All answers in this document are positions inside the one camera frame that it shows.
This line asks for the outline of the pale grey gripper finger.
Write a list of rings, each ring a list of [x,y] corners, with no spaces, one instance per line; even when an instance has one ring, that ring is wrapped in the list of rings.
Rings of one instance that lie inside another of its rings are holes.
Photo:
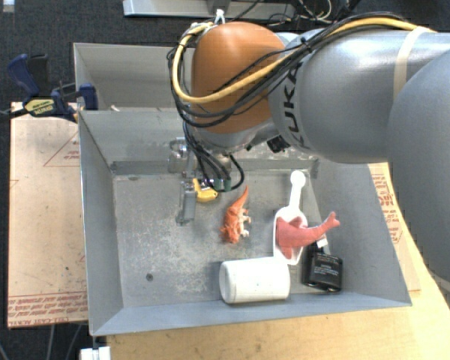
[[[195,190],[184,190],[181,192],[179,211],[176,217],[178,225],[185,225],[195,218],[197,204],[197,193]]]

